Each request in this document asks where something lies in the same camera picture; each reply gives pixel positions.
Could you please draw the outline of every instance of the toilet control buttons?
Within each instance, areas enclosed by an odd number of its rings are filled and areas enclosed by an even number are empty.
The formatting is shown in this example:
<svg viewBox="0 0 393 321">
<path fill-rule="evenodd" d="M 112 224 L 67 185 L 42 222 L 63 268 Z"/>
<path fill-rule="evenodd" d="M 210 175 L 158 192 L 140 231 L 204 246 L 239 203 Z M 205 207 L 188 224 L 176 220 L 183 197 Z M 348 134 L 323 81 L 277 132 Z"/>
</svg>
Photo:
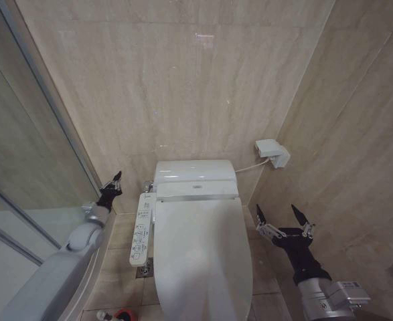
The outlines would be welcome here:
<svg viewBox="0 0 393 321">
<path fill-rule="evenodd" d="M 151 218 L 154 214 L 156 193 L 143 193 L 138 202 L 129 263 L 132 266 L 143 266 L 147 261 L 151 232 Z"/>
</svg>

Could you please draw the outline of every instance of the toilet lid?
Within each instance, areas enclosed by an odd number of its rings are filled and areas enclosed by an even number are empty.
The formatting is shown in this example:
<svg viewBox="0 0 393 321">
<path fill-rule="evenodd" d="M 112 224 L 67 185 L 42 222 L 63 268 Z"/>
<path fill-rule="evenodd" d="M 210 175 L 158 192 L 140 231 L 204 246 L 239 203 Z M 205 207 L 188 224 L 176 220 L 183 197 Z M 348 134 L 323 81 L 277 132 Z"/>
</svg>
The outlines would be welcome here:
<svg viewBox="0 0 393 321">
<path fill-rule="evenodd" d="M 155 213 L 155 282 L 166 320 L 246 320 L 252 265 L 240 199 L 158 201 Z"/>
</svg>

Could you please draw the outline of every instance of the toilet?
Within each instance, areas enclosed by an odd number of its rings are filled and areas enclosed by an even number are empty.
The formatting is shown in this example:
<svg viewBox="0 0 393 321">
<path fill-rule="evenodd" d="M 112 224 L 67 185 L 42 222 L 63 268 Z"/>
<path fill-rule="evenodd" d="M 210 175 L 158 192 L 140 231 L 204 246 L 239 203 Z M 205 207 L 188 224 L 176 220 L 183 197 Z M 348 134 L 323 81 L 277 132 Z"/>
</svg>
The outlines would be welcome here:
<svg viewBox="0 0 393 321">
<path fill-rule="evenodd" d="M 154 273 L 166 320 L 244 321 L 252 263 L 228 160 L 157 163 Z"/>
</svg>

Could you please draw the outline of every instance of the gray robot arm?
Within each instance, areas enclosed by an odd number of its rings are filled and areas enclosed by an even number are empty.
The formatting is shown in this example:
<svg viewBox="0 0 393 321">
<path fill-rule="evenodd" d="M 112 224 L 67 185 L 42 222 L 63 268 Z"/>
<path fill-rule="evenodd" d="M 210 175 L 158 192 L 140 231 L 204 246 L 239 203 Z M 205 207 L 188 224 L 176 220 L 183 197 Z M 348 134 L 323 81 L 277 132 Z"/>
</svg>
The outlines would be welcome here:
<svg viewBox="0 0 393 321">
<path fill-rule="evenodd" d="M 103 188 L 96 204 L 84 208 L 86 222 L 70 234 L 66 245 L 51 255 L 2 311 L 0 321 L 56 321 L 74 295 L 92 254 L 103 240 L 113 199 L 122 194 L 121 172 Z"/>
<path fill-rule="evenodd" d="M 257 205 L 257 231 L 287 253 L 295 271 L 293 279 L 302 295 L 303 313 L 307 321 L 355 320 L 353 311 L 370 300 L 367 292 L 357 282 L 332 282 L 330 275 L 313 257 L 310 244 L 313 241 L 314 224 L 291 205 L 295 217 L 303 227 L 281 227 L 266 224 Z"/>
</svg>

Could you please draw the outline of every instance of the beige tile wall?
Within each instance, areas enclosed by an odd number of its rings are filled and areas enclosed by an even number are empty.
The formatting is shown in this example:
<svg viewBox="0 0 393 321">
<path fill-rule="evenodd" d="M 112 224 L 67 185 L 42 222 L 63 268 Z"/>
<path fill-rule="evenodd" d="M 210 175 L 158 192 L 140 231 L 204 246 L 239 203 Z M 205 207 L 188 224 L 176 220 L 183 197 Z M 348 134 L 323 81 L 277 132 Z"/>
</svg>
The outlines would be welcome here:
<svg viewBox="0 0 393 321">
<path fill-rule="evenodd" d="M 276 226 L 317 223 L 315 257 L 373 298 L 359 320 L 393 320 L 393 1 L 337 0 L 278 138 L 291 152 L 266 167 L 250 201 Z M 303 320 L 286 255 L 270 260 L 293 320 Z"/>
<path fill-rule="evenodd" d="M 17 0 L 102 181 L 137 206 L 159 160 L 260 161 L 333 0 Z M 243 203 L 260 176 L 238 175 Z"/>
</svg>

